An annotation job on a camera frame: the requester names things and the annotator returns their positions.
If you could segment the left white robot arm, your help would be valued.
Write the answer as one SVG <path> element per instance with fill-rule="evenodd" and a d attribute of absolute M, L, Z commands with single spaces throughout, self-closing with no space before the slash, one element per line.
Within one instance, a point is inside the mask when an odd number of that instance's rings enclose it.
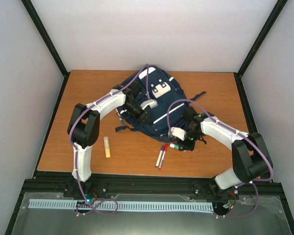
<path fill-rule="evenodd" d="M 92 184 L 87 182 L 92 174 L 91 153 L 99 137 L 99 126 L 103 117 L 116 108 L 124 106 L 138 122 L 153 124 L 147 107 L 156 107 L 157 101 L 149 98 L 139 104 L 135 101 L 136 95 L 135 89 L 117 85 L 97 101 L 87 105 L 81 103 L 75 105 L 68 126 L 68 134 L 74 152 L 72 175 L 79 180 L 74 189 L 81 197 L 89 196 L 92 191 Z"/>

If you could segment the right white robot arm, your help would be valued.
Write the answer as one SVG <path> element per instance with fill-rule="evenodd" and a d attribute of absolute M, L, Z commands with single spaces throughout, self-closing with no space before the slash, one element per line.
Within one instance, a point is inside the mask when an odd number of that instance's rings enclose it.
<path fill-rule="evenodd" d="M 193 107 L 186 109 L 182 116 L 187 127 L 170 128 L 172 136 L 180 140 L 180 150 L 192 151 L 195 141 L 203 141 L 204 136 L 210 136 L 231 151 L 232 167 L 214 176 L 208 184 L 212 197 L 220 198 L 224 191 L 233 186 L 251 183 L 264 174 L 272 174 L 272 160 L 259 133 L 239 131 L 211 113 L 198 114 Z"/>

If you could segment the navy blue backpack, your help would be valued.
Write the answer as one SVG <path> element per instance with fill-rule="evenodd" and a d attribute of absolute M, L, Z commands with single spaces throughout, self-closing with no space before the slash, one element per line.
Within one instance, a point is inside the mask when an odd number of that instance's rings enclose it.
<path fill-rule="evenodd" d="M 135 101 L 139 104 L 148 100 L 155 99 L 158 106 L 153 109 L 147 109 L 153 120 L 152 125 L 130 124 L 119 126 L 115 131 L 129 129 L 133 132 L 141 132 L 155 140 L 169 143 L 178 142 L 178 138 L 168 136 L 170 127 L 180 127 L 187 131 L 189 129 L 189 121 L 182 116 L 190 107 L 183 89 L 176 79 L 166 71 L 155 65 L 145 67 L 143 71 L 136 72 L 132 76 L 124 80 L 120 85 L 136 90 Z M 124 106 L 117 108 L 124 121 L 129 115 Z"/>

